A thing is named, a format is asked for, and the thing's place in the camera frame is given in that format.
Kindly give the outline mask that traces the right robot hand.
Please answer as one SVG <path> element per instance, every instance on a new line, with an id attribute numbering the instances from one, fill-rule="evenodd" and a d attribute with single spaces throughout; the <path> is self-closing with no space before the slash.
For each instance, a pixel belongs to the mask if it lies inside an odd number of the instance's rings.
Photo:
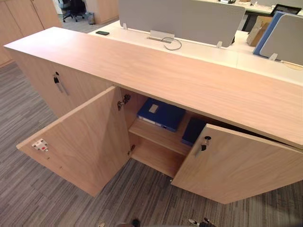
<path id="1" fill-rule="evenodd" d="M 203 221 L 197 222 L 194 219 L 189 218 L 188 219 L 189 223 L 196 227 L 213 227 L 214 225 L 211 223 L 211 221 L 208 218 L 204 218 Z"/>

